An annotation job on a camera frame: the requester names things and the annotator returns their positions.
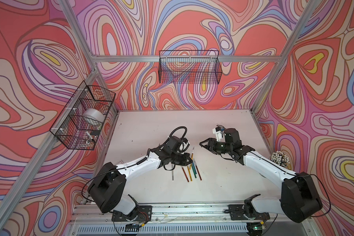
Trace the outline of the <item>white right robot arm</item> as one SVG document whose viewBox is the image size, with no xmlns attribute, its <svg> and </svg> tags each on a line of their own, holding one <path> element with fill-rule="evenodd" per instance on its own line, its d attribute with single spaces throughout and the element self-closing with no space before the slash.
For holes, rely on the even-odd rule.
<svg viewBox="0 0 354 236">
<path fill-rule="evenodd" d="M 265 158 L 254 148 L 243 145 L 239 133 L 234 128 L 213 129 L 214 138 L 199 143 L 200 147 L 215 155 L 229 155 L 235 161 L 258 172 L 271 181 L 280 191 L 280 197 L 261 197 L 254 194 L 245 199 L 243 214 L 254 219 L 261 213 L 284 214 L 290 220 L 301 223 L 323 208 L 315 183 L 310 174 L 296 173 Z"/>
</svg>

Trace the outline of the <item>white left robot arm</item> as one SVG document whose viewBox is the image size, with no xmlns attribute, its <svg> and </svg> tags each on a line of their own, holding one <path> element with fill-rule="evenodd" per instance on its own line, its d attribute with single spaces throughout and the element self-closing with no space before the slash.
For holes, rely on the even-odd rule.
<svg viewBox="0 0 354 236">
<path fill-rule="evenodd" d="M 123 195 L 127 182 L 166 165 L 188 166 L 193 160 L 186 152 L 190 143 L 186 138 L 168 137 L 161 145 L 147 150 L 146 155 L 131 162 L 114 165 L 104 164 L 99 173 L 92 178 L 88 187 L 91 200 L 96 203 L 101 213 L 112 210 L 130 215 L 137 207 L 135 201 Z"/>
</svg>

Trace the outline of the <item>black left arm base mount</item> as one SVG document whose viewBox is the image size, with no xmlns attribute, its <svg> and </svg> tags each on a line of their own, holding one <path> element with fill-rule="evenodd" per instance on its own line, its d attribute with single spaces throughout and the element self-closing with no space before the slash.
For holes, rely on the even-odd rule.
<svg viewBox="0 0 354 236">
<path fill-rule="evenodd" d="M 151 220 L 152 206 L 140 205 L 131 195 L 123 195 L 111 211 L 113 222 L 148 222 Z"/>
</svg>

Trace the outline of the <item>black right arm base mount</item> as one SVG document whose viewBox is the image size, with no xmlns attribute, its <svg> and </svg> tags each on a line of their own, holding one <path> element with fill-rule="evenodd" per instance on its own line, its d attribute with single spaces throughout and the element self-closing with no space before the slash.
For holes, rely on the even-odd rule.
<svg viewBox="0 0 354 236">
<path fill-rule="evenodd" d="M 251 201 L 258 196 L 260 196 L 260 194 L 252 195 L 245 199 L 244 203 L 241 205 L 228 205 L 228 208 L 224 209 L 223 212 L 229 214 L 231 220 L 270 220 L 269 213 L 259 213 L 254 209 Z"/>
</svg>

